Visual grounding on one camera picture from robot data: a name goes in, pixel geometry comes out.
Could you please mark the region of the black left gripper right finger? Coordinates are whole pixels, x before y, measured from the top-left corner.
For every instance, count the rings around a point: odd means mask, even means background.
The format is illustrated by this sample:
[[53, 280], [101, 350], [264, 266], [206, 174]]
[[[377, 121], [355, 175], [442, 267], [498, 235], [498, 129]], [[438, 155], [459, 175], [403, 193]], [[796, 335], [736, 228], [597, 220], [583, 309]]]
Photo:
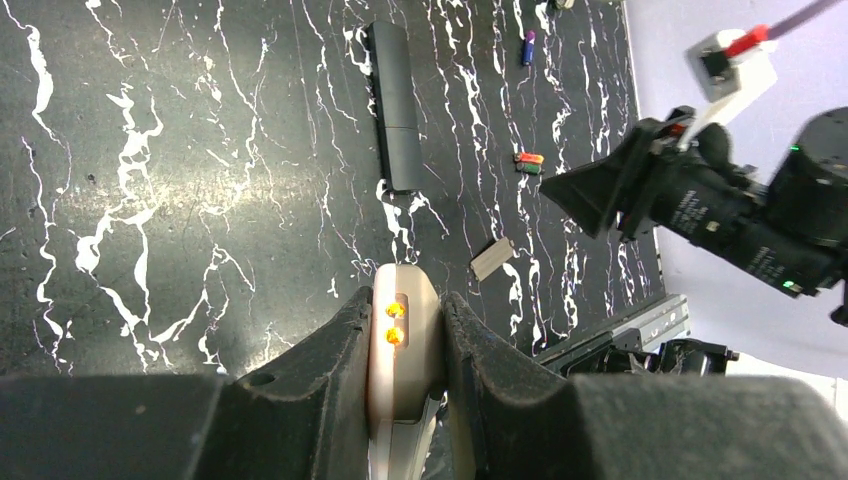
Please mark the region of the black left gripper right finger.
[[458, 479], [843, 479], [847, 427], [781, 377], [563, 378], [443, 298]]

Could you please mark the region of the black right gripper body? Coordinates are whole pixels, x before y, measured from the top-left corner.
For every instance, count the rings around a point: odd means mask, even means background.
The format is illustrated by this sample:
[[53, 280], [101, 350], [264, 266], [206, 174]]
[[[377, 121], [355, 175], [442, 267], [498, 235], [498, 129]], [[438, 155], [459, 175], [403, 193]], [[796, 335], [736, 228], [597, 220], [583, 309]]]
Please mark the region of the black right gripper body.
[[663, 161], [649, 220], [791, 297], [842, 279], [842, 111], [811, 118], [767, 185], [730, 160], [727, 131], [701, 130], [677, 147], [687, 115], [663, 123]]

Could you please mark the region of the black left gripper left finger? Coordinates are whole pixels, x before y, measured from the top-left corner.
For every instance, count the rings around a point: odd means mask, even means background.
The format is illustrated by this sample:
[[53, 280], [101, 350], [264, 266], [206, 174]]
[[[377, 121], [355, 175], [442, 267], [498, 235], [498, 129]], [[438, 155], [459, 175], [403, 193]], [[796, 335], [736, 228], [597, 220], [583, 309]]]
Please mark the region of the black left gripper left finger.
[[364, 479], [372, 291], [262, 367], [1, 381], [5, 479]]

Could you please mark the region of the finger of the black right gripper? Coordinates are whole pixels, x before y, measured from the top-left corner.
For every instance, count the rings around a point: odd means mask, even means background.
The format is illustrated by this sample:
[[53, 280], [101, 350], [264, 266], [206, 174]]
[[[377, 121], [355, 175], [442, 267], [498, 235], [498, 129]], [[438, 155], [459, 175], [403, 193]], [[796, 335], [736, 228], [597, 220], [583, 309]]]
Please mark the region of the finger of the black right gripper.
[[636, 238], [663, 182], [663, 161], [652, 152], [662, 129], [655, 119], [637, 122], [608, 156], [545, 178], [540, 193], [592, 238], [611, 229]]

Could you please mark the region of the red orange battery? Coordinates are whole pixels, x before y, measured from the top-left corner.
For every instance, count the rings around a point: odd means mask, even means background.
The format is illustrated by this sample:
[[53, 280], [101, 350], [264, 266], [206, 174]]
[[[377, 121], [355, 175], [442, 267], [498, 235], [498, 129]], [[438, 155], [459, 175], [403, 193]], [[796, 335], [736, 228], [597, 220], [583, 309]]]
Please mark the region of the red orange battery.
[[514, 161], [516, 163], [529, 163], [541, 165], [544, 162], [544, 157], [540, 154], [519, 152], [514, 155]]

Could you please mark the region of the beige battery cover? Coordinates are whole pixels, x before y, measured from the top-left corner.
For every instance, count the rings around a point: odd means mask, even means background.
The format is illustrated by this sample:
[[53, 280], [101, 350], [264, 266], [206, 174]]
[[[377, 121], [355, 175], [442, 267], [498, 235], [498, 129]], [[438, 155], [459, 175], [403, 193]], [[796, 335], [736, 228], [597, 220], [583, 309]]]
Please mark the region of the beige battery cover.
[[514, 244], [506, 237], [494, 241], [476, 255], [470, 262], [470, 268], [478, 282], [484, 281], [514, 255]]

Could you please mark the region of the beige remote control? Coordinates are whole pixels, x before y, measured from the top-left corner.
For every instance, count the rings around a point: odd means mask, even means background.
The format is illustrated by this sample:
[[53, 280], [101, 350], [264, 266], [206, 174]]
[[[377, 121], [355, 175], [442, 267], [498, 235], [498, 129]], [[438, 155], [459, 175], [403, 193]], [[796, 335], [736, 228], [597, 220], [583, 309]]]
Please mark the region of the beige remote control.
[[419, 479], [446, 386], [439, 295], [415, 265], [386, 264], [373, 285], [366, 414], [371, 479]]

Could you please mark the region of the black cylindrical remote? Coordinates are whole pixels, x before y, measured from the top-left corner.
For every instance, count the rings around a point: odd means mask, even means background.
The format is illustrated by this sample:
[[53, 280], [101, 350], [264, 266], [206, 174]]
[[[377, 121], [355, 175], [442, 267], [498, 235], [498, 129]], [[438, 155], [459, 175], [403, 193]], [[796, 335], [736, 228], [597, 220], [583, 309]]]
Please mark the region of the black cylindrical remote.
[[419, 191], [424, 186], [424, 157], [406, 30], [374, 21], [366, 33], [384, 178], [393, 192]]

